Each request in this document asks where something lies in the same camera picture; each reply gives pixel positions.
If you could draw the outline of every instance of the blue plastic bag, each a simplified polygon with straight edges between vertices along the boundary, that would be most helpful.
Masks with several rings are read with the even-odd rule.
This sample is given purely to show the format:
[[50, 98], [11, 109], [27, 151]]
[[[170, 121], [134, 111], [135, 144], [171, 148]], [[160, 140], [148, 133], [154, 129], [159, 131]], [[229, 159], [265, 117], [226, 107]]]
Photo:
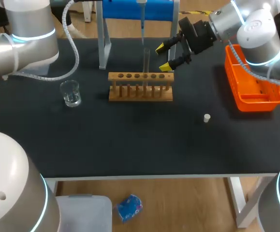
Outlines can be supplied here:
[[143, 208], [140, 198], [135, 195], [130, 195], [122, 203], [116, 205], [118, 215], [122, 222], [126, 222], [137, 215]]

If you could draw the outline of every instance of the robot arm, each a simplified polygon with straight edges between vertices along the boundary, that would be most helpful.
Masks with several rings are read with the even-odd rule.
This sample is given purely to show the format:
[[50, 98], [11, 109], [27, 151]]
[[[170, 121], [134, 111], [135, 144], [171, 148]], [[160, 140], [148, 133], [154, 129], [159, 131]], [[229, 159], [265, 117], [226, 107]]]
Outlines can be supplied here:
[[210, 22], [191, 24], [188, 18], [184, 18], [179, 21], [181, 31], [177, 37], [163, 42], [156, 50], [161, 53], [181, 42], [184, 53], [160, 69], [174, 70], [191, 61], [191, 52], [198, 54], [213, 46], [215, 40], [227, 42], [237, 36], [252, 72], [267, 76], [271, 68], [270, 77], [280, 79], [280, 38], [274, 23], [274, 16], [278, 13], [280, 0], [231, 0], [210, 14]]
[[49, 0], [4, 0], [12, 35], [0, 35], [0, 76], [54, 62], [59, 56]]
[[237, 36], [252, 72], [280, 79], [280, 38], [274, 16], [280, 12], [280, 0], [231, 1], [210, 14], [211, 26], [221, 41]]

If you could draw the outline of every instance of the wooden test tube rack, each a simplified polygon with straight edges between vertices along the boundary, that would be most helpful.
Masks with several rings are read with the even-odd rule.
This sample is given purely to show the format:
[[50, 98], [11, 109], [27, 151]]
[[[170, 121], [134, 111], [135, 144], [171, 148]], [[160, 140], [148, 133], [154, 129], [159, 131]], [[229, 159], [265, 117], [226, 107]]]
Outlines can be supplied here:
[[109, 101], [168, 102], [173, 101], [171, 83], [172, 72], [110, 72], [108, 80], [112, 82]]

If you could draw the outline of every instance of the black tabletop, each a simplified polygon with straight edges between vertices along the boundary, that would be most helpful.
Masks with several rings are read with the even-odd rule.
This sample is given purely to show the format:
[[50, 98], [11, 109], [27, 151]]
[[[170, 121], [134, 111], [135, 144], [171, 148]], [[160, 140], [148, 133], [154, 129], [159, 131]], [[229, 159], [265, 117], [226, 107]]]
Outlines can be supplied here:
[[[146, 39], [150, 71], [165, 55], [162, 39]], [[97, 40], [75, 41], [81, 61], [71, 77], [82, 103], [68, 108], [60, 82], [0, 79], [0, 132], [18, 141], [44, 177], [162, 174], [253, 174], [280, 170], [280, 106], [272, 113], [241, 113], [231, 93], [224, 47], [194, 56], [175, 71], [173, 102], [108, 102], [108, 72], [140, 72], [139, 39], [112, 39], [107, 70], [99, 70]], [[74, 64], [59, 41], [49, 76]], [[177, 54], [182, 50], [178, 46]], [[209, 123], [203, 123], [210, 114]]]

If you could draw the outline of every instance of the orange basket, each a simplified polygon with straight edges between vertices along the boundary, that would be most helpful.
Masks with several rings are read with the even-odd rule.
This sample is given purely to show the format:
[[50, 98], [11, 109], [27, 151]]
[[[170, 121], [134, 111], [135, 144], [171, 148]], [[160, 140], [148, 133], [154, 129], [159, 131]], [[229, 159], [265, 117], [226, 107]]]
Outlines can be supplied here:
[[[238, 44], [233, 45], [246, 63]], [[261, 81], [248, 74], [238, 63], [230, 46], [226, 46], [225, 68], [236, 105], [243, 112], [272, 111], [280, 104], [280, 86]]]

